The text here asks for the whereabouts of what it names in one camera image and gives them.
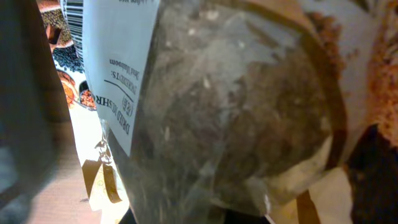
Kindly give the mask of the dried mushroom pouch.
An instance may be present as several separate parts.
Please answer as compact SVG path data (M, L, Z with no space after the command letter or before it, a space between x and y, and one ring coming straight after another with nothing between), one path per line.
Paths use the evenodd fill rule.
M40 1L93 210L396 223L396 1Z

